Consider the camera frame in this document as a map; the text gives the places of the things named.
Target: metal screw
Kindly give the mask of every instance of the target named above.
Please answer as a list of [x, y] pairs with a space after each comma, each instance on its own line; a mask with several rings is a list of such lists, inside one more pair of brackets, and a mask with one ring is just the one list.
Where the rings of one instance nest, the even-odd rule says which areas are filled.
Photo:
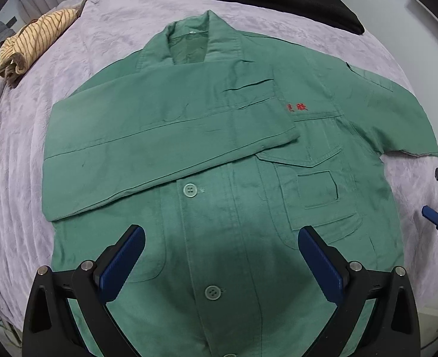
[[353, 271], [361, 271], [363, 266], [361, 266], [360, 262], [351, 262], [349, 264], [349, 268], [351, 268]]
[[404, 275], [406, 275], [406, 270], [404, 269], [404, 267], [397, 266], [396, 267], [396, 274], [398, 274], [399, 276], [404, 276]]
[[39, 274], [39, 275], [45, 275], [47, 272], [48, 272], [47, 266], [41, 266], [37, 270], [37, 274]]
[[80, 267], [82, 268], [83, 271], [91, 270], [93, 267], [93, 262], [91, 260], [86, 260], [85, 262], [82, 263]]

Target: bed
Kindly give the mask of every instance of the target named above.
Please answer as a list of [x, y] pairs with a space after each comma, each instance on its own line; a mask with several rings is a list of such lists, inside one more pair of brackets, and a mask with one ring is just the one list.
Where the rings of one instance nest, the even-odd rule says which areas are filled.
[[[69, 7], [81, 0], [59, 5]], [[54, 229], [41, 210], [43, 144], [52, 105], [103, 67], [141, 49], [172, 21], [211, 9], [237, 30], [304, 45], [412, 91], [403, 71], [366, 31], [354, 35], [304, 17], [214, 0], [88, 0], [83, 14], [16, 88], [0, 79], [0, 311], [22, 328], [36, 269], [49, 264]], [[418, 306], [438, 291], [438, 239], [421, 215], [438, 211], [435, 157], [382, 156], [398, 206], [405, 264]]]

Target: white button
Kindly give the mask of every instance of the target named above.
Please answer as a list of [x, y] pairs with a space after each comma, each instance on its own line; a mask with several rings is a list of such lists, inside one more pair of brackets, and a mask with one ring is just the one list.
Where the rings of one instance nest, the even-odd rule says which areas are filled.
[[220, 298], [222, 291], [217, 286], [209, 286], [205, 288], [204, 294], [205, 297], [210, 301], [215, 301], [216, 299]]
[[186, 197], [194, 197], [197, 194], [197, 187], [194, 184], [184, 185], [183, 192]]

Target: wall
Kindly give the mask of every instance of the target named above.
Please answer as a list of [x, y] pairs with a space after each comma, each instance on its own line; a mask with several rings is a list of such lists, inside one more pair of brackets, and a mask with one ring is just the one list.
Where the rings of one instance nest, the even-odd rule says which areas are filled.
[[0, 21], [6, 24], [14, 16], [17, 18], [17, 22], [12, 26], [12, 29], [17, 32], [25, 25], [25, 23], [20, 18], [17, 9], [17, 1], [8, 0], [0, 11]]
[[[427, 113], [438, 142], [438, 24], [414, 0], [342, 0], [391, 52]], [[427, 304], [438, 311], [438, 294]]]

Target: rolled blanket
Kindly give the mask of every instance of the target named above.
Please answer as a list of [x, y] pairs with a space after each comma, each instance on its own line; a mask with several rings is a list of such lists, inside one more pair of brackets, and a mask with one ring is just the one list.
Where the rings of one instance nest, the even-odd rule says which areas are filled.
[[80, 17], [85, 6], [65, 8], [40, 16], [8, 37], [1, 47], [0, 76], [12, 87], [32, 64]]

